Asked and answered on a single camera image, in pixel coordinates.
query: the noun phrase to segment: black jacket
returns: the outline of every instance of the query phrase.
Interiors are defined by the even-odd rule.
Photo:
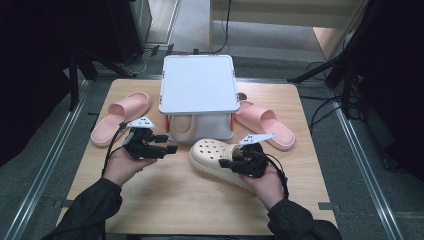
[[[78,195],[59,225],[43,239],[98,240],[105,220],[115,215],[122,204],[121,188],[101,178]],[[337,228],[328,221],[314,220],[311,213],[287,199],[268,213],[268,227],[277,239],[341,239]]]

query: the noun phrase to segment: person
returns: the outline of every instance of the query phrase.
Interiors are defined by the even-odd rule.
[[[114,151],[103,177],[75,198],[57,227],[42,239],[98,240],[104,233],[105,220],[119,211],[122,204],[121,187],[137,172],[156,161],[134,161],[124,148]],[[240,178],[254,188],[268,210],[268,228],[276,239],[341,239],[331,222],[314,220],[308,210],[284,199],[280,179],[272,166],[269,165],[260,178],[246,175],[240,175]]]

